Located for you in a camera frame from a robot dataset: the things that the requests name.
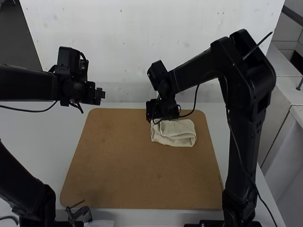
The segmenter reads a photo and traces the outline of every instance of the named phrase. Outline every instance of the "wire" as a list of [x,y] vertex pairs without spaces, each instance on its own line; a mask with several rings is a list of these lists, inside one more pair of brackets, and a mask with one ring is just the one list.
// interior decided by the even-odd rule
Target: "wire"
[[9,106],[6,106],[6,105],[0,105],[0,108],[4,108],[4,109],[8,109],[8,110],[21,111],[21,112],[28,112],[28,113],[43,113],[43,112],[46,112],[46,111],[50,110],[54,105],[56,105],[57,102],[58,102],[58,100],[55,101],[50,107],[48,107],[45,110],[25,110],[25,109],[9,107]]
[[[225,79],[225,83],[226,83],[226,93],[228,94],[228,84],[227,84],[227,79],[225,76],[223,76],[223,78]],[[226,118],[227,118],[227,124],[228,124],[228,127],[231,131],[231,134],[232,134],[232,138],[233,138],[233,141],[235,142],[235,145],[236,145],[236,148],[237,148],[237,153],[238,153],[238,156],[239,156],[239,162],[240,162],[240,166],[241,166],[241,169],[243,170],[244,174],[247,176],[247,178],[249,179],[251,185],[254,187],[254,189],[256,190],[256,193],[260,199],[260,201],[263,203],[263,205],[266,207],[267,211],[269,212],[270,216],[271,216],[271,219],[273,220],[274,224],[275,224],[275,227],[278,227],[277,223],[276,223],[276,220],[273,216],[273,214],[271,213],[268,205],[265,203],[265,201],[261,198],[261,195],[259,193],[259,190],[257,188],[257,185],[256,183],[252,180],[252,178],[250,177],[250,175],[248,174],[248,172],[246,171],[246,169],[244,168],[244,165],[243,165],[243,162],[242,162],[242,159],[241,159],[241,154],[240,154],[240,149],[239,149],[239,146],[238,146],[238,143],[237,143],[237,140],[236,140],[236,137],[233,133],[233,130],[232,130],[232,127],[231,127],[231,124],[230,124],[230,118],[229,118],[229,112],[228,112],[228,96],[226,96]]]
[[219,74],[222,74],[222,73],[221,73],[220,71],[218,71],[218,70],[212,70],[212,71],[207,72],[206,74],[204,74],[204,75],[201,77],[201,80],[200,80],[200,82],[198,83],[198,85],[197,85],[197,87],[196,87],[195,99],[194,99],[194,107],[193,107],[192,111],[189,112],[188,114],[185,114],[185,115],[183,115],[183,116],[180,116],[179,118],[190,116],[190,115],[195,111],[195,108],[196,108],[196,101],[197,101],[197,94],[198,94],[199,86],[200,86],[200,84],[202,83],[202,81],[204,80],[204,78],[205,78],[206,76],[208,76],[210,73],[213,73],[213,72],[218,72]]
[[155,105],[153,106],[153,109],[152,109],[152,116],[151,116],[151,118],[152,118],[152,122],[153,122],[154,125],[159,124],[161,121],[163,121],[163,120],[167,117],[167,114],[166,114],[166,115],[165,115],[164,117],[162,117],[157,123],[155,122],[154,113],[155,113],[155,109],[156,109],[156,106],[157,106],[157,104],[158,104],[158,99],[159,99],[159,98],[160,98],[160,95],[157,96],[156,103],[155,103]]
[[255,45],[242,59],[243,61],[250,56],[273,32],[268,33],[257,45]]
[[0,218],[0,221],[6,220],[6,219],[12,219],[16,223],[16,225],[19,225],[19,221],[15,216],[4,216],[4,217]]

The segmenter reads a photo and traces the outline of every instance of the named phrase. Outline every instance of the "gray floor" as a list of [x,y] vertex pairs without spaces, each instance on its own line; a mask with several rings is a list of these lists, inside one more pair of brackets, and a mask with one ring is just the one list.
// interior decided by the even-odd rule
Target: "gray floor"
[[42,70],[20,3],[0,10],[0,63]]

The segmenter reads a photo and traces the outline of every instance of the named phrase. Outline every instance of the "brown cork mat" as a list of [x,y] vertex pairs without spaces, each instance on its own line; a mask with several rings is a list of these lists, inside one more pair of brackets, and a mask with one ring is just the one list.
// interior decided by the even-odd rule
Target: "brown cork mat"
[[196,143],[175,148],[151,141],[144,109],[90,111],[61,204],[85,199],[91,208],[221,209],[222,181],[205,115],[196,110],[188,118]]

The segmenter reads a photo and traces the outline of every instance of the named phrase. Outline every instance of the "folded towel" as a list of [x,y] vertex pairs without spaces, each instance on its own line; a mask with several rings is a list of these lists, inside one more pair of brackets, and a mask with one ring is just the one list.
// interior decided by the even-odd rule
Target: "folded towel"
[[195,125],[190,119],[161,121],[156,125],[151,121],[151,140],[173,147],[192,147],[196,141]]

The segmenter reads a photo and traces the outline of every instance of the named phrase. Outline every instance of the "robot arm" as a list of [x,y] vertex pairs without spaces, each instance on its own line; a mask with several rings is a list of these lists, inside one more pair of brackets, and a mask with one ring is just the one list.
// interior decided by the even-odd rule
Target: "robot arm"
[[[68,47],[59,48],[57,65],[49,72],[0,65],[0,101],[60,101],[62,106],[75,107],[79,103],[100,105],[105,92],[88,81],[88,65],[81,52]],[[1,141],[0,157],[0,172],[5,173],[0,183],[0,197],[19,216],[20,226],[64,227],[71,223],[74,227],[83,226],[83,222],[74,219],[54,221],[54,191],[34,178]]]
[[57,65],[49,72],[0,65],[0,101],[100,105],[105,92],[95,89],[95,83],[88,81],[88,66],[85,56],[69,47],[59,48]]
[[161,61],[147,71],[159,93],[159,98],[146,102],[148,121],[179,118],[175,94],[219,79],[231,129],[228,176],[222,196],[226,227],[247,226],[255,217],[259,140],[276,84],[275,71],[259,48],[244,57],[255,46],[249,33],[240,30],[213,42],[208,50],[171,71],[167,72]]

